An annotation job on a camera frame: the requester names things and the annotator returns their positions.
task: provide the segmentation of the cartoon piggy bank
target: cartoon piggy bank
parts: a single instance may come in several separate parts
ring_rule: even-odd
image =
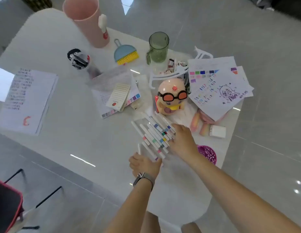
[[[187,98],[184,83],[179,78],[163,81],[158,88],[156,106],[159,113],[171,115],[179,109],[184,109],[183,101]]]

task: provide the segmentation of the person's left hand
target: person's left hand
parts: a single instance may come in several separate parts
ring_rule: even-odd
[[[148,157],[139,155],[137,152],[135,152],[133,156],[129,158],[129,162],[129,166],[133,170],[133,176],[137,177],[140,172],[146,172],[156,179],[159,174],[162,159],[159,158],[156,162],[152,162]]]

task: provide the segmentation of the forearm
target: forearm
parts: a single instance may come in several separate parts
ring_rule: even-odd
[[[139,180],[105,232],[140,233],[151,188],[152,183],[149,180]]]
[[[259,196],[197,153],[185,160],[199,175],[240,232],[301,232],[301,228]]]

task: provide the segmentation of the mini broom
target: mini broom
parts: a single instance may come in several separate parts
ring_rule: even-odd
[[[137,50],[134,46],[121,45],[119,39],[115,39],[114,42],[116,46],[118,46],[118,48],[114,52],[114,59],[119,65],[123,65],[124,63],[129,63],[139,58],[139,55],[137,54]]]

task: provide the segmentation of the chair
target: chair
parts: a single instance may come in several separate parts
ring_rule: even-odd
[[[54,192],[37,204],[35,208],[29,211],[24,211],[22,207],[22,193],[6,184],[10,179],[20,172],[24,175],[23,169],[19,169],[7,181],[2,182],[0,180],[0,233],[13,233],[22,229],[39,229],[39,226],[24,227],[24,225],[42,203],[44,203],[48,198],[62,188],[62,186],[58,187]]]

